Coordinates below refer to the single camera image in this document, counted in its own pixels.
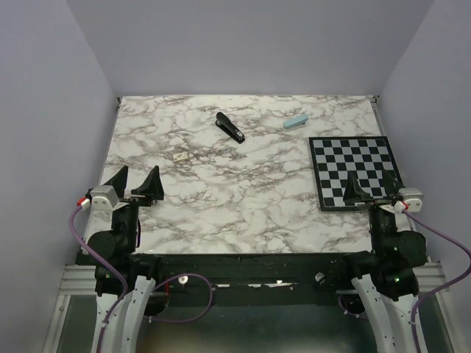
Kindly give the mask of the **small cardboard staple box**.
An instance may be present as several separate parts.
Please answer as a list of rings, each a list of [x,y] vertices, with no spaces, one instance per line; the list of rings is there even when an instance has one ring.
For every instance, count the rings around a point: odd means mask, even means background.
[[[180,152],[173,155],[173,160],[175,163],[179,163],[188,159],[188,153],[186,151]]]

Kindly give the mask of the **light blue stapler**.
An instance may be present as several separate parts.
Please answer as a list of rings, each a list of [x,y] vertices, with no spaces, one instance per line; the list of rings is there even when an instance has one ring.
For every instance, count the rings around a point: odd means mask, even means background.
[[[298,115],[284,121],[283,128],[284,130],[293,130],[304,125],[307,121],[308,121],[308,116],[306,114]]]

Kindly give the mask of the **black stapler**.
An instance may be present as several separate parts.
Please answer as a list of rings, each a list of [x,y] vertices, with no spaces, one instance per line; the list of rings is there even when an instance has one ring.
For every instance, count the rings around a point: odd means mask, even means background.
[[[242,144],[245,141],[245,135],[231,122],[231,120],[224,113],[217,112],[215,124],[237,143]]]

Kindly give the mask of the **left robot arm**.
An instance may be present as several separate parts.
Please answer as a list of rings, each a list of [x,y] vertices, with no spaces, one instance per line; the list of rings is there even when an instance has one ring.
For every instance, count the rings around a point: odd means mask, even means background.
[[[125,193],[128,167],[103,185],[90,189],[81,208],[111,215],[110,228],[93,233],[84,243],[96,279],[96,324],[92,352],[134,352],[151,290],[162,285],[163,272],[149,254],[136,254],[141,244],[140,207],[164,199],[159,168],[143,184]]]

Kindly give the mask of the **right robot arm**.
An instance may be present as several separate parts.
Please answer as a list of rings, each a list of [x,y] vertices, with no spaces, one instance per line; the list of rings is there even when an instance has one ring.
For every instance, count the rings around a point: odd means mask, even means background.
[[[426,239],[396,225],[396,217],[404,211],[421,210],[423,195],[387,171],[382,175],[386,195],[375,199],[361,188],[356,172],[347,174],[343,200],[367,208],[372,250],[347,255],[347,264],[338,272],[339,281],[356,289],[378,352],[426,352],[419,314],[413,308],[419,299],[414,269],[427,261]]]

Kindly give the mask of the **black and white chessboard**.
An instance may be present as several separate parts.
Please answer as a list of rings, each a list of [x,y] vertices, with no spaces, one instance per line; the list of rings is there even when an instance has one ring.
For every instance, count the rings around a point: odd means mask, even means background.
[[[402,181],[388,138],[310,137],[308,139],[320,210],[324,212],[358,211],[360,202],[346,204],[344,192],[349,172],[356,173],[361,189],[374,199],[388,196],[383,183],[386,171]]]

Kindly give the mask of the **aluminium frame rail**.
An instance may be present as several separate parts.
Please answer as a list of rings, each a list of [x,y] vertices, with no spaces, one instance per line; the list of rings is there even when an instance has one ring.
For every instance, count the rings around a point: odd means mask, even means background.
[[[64,268],[42,352],[58,352],[72,297],[95,295],[94,271],[92,265],[67,265]]]

